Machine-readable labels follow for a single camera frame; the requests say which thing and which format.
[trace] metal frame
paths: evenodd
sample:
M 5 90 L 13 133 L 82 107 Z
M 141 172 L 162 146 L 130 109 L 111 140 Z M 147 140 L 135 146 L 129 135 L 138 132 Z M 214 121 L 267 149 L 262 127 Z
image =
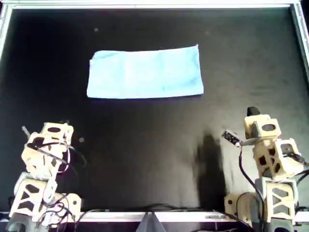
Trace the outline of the metal frame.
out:
M 299 0 L 3 0 L 0 15 L 0 59 L 14 9 L 238 9 L 291 8 L 309 81 L 309 36 Z M 83 222 L 140 222 L 144 212 L 92 212 Z M 229 222 L 217 212 L 156 212 L 161 222 Z M 309 222 L 309 212 L 299 212 L 296 222 Z

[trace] black table surface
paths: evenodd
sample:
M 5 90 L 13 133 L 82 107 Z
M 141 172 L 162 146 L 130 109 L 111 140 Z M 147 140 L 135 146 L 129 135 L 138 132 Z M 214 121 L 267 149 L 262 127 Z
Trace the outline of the black table surface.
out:
M 144 51 L 199 45 L 202 96 L 98 100 L 86 95 L 99 50 Z M 294 26 L 275 10 L 15 10 L 0 64 L 0 211 L 25 170 L 21 130 L 69 120 L 76 176 L 57 177 L 85 208 L 151 203 L 223 209 L 248 183 L 238 150 L 220 134 L 243 136 L 247 106 L 279 120 L 309 159 L 309 98 Z M 251 149 L 245 168 L 257 169 Z M 304 182 L 300 191 L 309 183 Z M 309 202 L 302 194 L 303 202 Z

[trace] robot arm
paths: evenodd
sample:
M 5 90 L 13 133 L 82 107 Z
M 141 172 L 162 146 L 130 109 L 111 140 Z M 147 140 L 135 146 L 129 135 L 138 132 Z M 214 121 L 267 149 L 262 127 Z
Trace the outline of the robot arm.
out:
M 256 192 L 227 195 L 225 212 L 256 231 L 274 232 L 277 228 L 285 228 L 293 232 L 298 190 L 295 180 L 289 178 L 303 172 L 307 163 L 301 157 L 294 139 L 279 138 L 281 130 L 278 121 L 260 114 L 257 108 L 248 108 L 244 128 L 246 141 L 228 130 L 223 137 L 235 146 L 254 146 L 253 158 L 259 173 L 254 185 Z
M 15 199 L 6 230 L 9 232 L 48 231 L 60 223 L 75 222 L 80 216 L 81 198 L 73 193 L 56 193 L 56 175 L 68 161 L 73 127 L 68 124 L 45 123 L 40 133 L 32 133 L 22 152 L 27 172 L 23 172 L 14 188 Z

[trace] light blue towel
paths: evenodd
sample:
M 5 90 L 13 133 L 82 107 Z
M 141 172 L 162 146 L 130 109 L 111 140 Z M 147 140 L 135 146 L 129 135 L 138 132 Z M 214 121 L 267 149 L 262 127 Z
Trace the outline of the light blue towel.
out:
M 90 98 L 167 98 L 202 94 L 198 46 L 159 51 L 98 51 L 90 60 Z

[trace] black cable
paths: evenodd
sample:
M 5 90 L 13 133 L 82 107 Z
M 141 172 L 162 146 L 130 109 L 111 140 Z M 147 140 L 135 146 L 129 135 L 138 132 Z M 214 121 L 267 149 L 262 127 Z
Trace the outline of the black cable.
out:
M 223 212 L 219 212 L 219 211 L 217 211 L 217 212 L 220 213 L 220 214 L 224 214 L 225 216 L 229 217 L 230 219 L 233 219 L 235 221 L 240 222 L 241 224 L 246 226 L 249 229 L 249 231 L 256 232 L 255 229 L 253 229 L 248 223 L 244 222 L 243 220 L 239 219 L 238 217 L 236 217 L 236 216 L 234 216 L 232 214 L 225 213 L 225 212 L 224 213 Z
M 307 176 L 309 175 L 309 172 L 305 172 L 305 174 L 303 174 L 296 182 L 296 186 L 298 186 L 300 184 L 300 182 L 305 179 Z
M 62 197 L 60 197 L 57 201 L 55 201 L 53 204 L 49 204 L 48 206 L 49 207 L 54 207 L 56 204 L 58 204 L 60 201 L 62 201 L 63 199 L 65 199 L 67 196 L 68 196 L 68 194 L 67 193 L 65 193 L 65 194 L 61 194 L 62 195 Z
M 246 172 L 244 171 L 243 167 L 242 167 L 242 147 L 240 147 L 240 153 L 239 153 L 239 168 L 241 173 L 243 174 L 243 176 L 247 179 L 247 181 L 252 185 L 252 187 L 255 189 L 257 195 L 259 196 L 261 202 L 262 202 L 262 215 L 260 217 L 260 224 L 261 224 L 261 231 L 264 232 L 264 217 L 265 217 L 265 203 L 264 203 L 264 199 L 263 196 L 261 194 L 261 192 L 256 188 L 254 182 L 250 179 L 250 177 L 246 174 Z
M 48 146 L 48 145 L 51 145 L 51 144 L 59 144 L 59 143 L 48 143 L 48 144 L 44 144 L 44 146 Z M 66 160 L 64 160 L 64 159 L 60 159 L 59 157 L 54 156 L 53 154 L 51 154 L 51 153 L 49 153 L 49 152 L 46 152 L 46 151 L 44 151 L 44 150 L 38 148 L 38 146 L 39 146 L 39 147 L 43 147 L 42 145 L 37 145 L 37 144 L 34 144 L 34 143 L 28 143 L 28 144 L 27 144 L 27 147 L 29 147 L 29 148 L 31 148 L 31 149 L 33 149 L 33 150 L 35 150 L 35 151 L 41 152 L 42 154 L 47 155 L 47 156 L 49 156 L 49 157 L 52 157 L 52 158 L 54 158 L 55 160 L 57 160 L 57 161 L 59 161 L 59 162 L 65 164 L 65 165 L 71 167 L 71 168 L 73 169 L 74 173 L 75 173 L 76 175 L 78 175 L 77 172 L 76 172 L 76 170 L 75 170 L 75 168 L 73 167 L 73 165 L 69 164 L 69 163 L 68 163 Z
M 243 195 L 246 195 L 247 193 L 250 193 L 250 192 L 244 192 L 237 198 L 237 201 L 236 201 L 236 216 L 237 217 L 238 217 L 238 201 Z
M 36 145 L 36 146 L 42 148 L 44 146 L 51 146 L 51 145 L 64 145 L 64 146 L 66 146 L 67 149 L 71 149 L 72 151 L 74 151 L 76 154 L 78 154 L 82 158 L 82 160 L 84 162 L 84 166 L 83 167 L 85 167 L 87 165 L 87 160 L 86 160 L 85 156 L 80 151 L 76 150 L 71 145 L 68 145 L 68 144 L 65 144 L 65 143 L 61 143 L 61 142 L 51 142 L 51 143 L 45 143 L 45 144 L 40 144 L 40 145 Z
M 46 210 L 39 218 L 39 220 L 37 221 L 36 223 L 36 228 L 38 228 L 39 224 L 42 223 L 42 221 L 44 220 L 45 218 L 45 215 L 47 213 L 55 213 L 57 215 L 57 217 L 61 217 L 58 213 L 60 213 L 63 209 L 64 209 L 64 203 L 62 203 L 62 208 L 59 210 L 59 211 L 56 211 L 56 210 Z
M 102 210 L 100 210 L 100 209 L 91 209 L 91 210 L 88 210 L 88 211 L 84 212 L 84 213 L 79 217 L 79 219 L 75 222 L 75 225 L 74 225 L 74 232 L 76 232 L 77 226 L 79 225 L 81 219 L 82 219 L 86 214 L 91 213 L 91 212 L 100 212 L 100 211 L 102 211 Z

